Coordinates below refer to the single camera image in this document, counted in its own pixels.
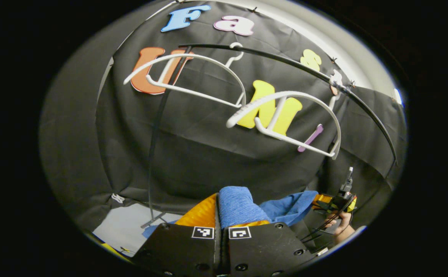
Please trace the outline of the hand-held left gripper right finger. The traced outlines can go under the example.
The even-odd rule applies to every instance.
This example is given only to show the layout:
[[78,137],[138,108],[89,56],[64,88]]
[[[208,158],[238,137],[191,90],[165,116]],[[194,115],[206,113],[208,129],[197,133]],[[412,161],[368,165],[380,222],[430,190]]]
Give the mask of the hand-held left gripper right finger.
[[283,222],[224,229],[228,277],[285,277],[314,258]]

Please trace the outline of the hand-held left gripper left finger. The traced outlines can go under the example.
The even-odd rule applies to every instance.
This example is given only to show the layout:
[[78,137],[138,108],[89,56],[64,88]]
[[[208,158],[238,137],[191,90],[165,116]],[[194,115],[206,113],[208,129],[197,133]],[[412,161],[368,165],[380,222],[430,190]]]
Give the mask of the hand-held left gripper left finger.
[[161,223],[133,256],[148,277],[215,277],[221,261],[219,194],[190,209],[176,223]]

